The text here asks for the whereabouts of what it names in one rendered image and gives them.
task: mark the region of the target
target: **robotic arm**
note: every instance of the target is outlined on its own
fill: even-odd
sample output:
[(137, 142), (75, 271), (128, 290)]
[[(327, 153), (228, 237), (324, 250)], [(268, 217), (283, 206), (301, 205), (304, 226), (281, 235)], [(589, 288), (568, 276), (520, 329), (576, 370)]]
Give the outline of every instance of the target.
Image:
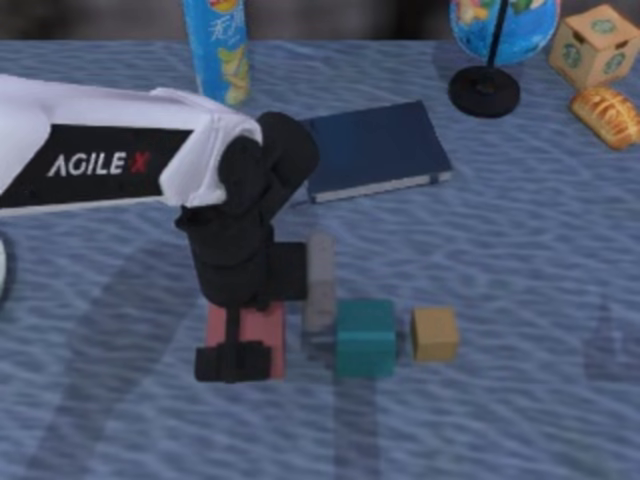
[[(202, 293), (235, 319), (227, 343), (237, 343), (240, 309), (306, 297), (304, 244), (276, 243), (271, 225), (319, 162), (313, 138), (291, 117), (254, 120), (172, 89), (0, 75), (0, 138), (0, 214), (147, 200), (180, 207), (176, 226)], [(259, 350), (245, 353), (264, 359)]]

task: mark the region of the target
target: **red letter x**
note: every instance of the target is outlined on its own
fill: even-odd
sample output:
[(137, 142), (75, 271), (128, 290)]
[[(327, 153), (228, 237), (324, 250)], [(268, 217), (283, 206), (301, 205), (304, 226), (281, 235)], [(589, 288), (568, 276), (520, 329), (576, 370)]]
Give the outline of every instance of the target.
[(150, 158), (151, 154), (149, 152), (136, 152), (132, 161), (129, 162), (131, 173), (145, 173)]

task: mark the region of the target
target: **book cover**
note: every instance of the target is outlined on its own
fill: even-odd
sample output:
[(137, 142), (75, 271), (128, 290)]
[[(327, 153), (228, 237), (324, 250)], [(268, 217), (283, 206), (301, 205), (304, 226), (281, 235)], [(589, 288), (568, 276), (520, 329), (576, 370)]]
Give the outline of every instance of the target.
[(303, 121), (320, 149), (320, 203), (448, 180), (452, 166), (421, 101)]

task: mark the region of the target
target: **blue tablecloth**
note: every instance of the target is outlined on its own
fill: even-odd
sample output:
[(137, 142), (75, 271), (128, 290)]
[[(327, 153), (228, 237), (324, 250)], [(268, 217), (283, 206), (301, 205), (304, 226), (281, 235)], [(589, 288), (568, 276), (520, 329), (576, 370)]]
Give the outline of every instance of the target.
[[(403, 326), (414, 306), (454, 306), (457, 360), (405, 353), (391, 379), (334, 382), (301, 348), (292, 305), (284, 383), (198, 384), (205, 303), (177, 212), (5, 218), (0, 478), (638, 478), (640, 147), (612, 153), (579, 124), (543, 56), (513, 70), (519, 109), (483, 121), (447, 99), (472, 62), (454, 44), (264, 42), (252, 55), (251, 114), (424, 100), (456, 167), (449, 184), (291, 208), (277, 232), (334, 234), (340, 295), (392, 298)], [(0, 70), (194, 88), (177, 43), (4, 42)], [(619, 88), (640, 102), (640, 68)], [(636, 332), (616, 381), (583, 368), (603, 297), (616, 338), (633, 345)]]

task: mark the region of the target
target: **starbucks box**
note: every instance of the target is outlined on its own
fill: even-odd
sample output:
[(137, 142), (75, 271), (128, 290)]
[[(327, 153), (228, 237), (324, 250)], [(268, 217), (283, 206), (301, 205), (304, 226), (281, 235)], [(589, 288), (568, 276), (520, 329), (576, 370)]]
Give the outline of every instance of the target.
[(640, 50), (640, 29), (609, 5), (565, 18), (549, 64), (578, 90), (624, 77)]

